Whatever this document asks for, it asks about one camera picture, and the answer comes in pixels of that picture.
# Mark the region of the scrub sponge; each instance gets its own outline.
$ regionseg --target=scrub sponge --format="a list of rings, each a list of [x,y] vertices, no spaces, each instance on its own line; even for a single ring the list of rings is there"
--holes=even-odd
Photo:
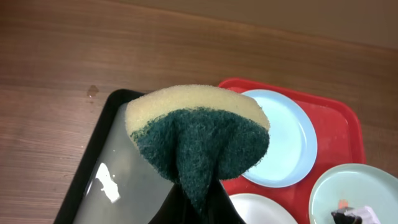
[[[142,156],[182,186],[200,215],[211,181],[238,177],[269,145],[269,122],[256,101],[205,85],[173,86],[131,101],[126,129]]]

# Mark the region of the red tray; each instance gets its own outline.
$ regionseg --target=red tray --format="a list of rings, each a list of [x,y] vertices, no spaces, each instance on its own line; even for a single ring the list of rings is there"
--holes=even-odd
[[[229,195],[240,193],[263,195],[283,206],[299,224],[310,223],[308,203],[312,187],[317,179],[334,166],[366,162],[359,120],[354,111],[345,104],[239,78],[225,80],[218,86],[237,93],[254,89],[272,90],[289,97],[306,112],[318,139],[318,154],[314,167],[299,183],[278,189],[268,188],[240,176],[237,179],[223,181]]]

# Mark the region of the light blue plate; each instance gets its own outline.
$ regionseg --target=light blue plate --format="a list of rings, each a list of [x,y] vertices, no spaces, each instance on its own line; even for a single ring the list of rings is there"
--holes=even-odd
[[[352,208],[371,207],[382,224],[398,223],[398,179],[383,170],[343,164],[326,171],[311,192],[310,223],[334,223],[330,213],[341,201]]]
[[[317,135],[304,110],[290,98],[270,90],[242,93],[254,98],[271,128],[267,154],[243,174],[266,187],[286,187],[302,180],[317,158]]]

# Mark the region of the black tray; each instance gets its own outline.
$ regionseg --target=black tray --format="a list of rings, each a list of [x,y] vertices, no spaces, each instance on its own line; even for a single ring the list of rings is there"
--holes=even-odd
[[[144,94],[131,90],[116,90],[110,94],[54,224],[73,223],[119,107],[142,95]]]

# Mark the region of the wooden table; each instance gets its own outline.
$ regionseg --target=wooden table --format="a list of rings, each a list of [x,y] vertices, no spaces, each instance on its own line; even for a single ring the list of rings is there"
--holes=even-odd
[[[10,0],[0,3],[0,223],[52,223],[112,91],[228,77],[346,103],[368,164],[398,176],[398,51],[128,0]]]

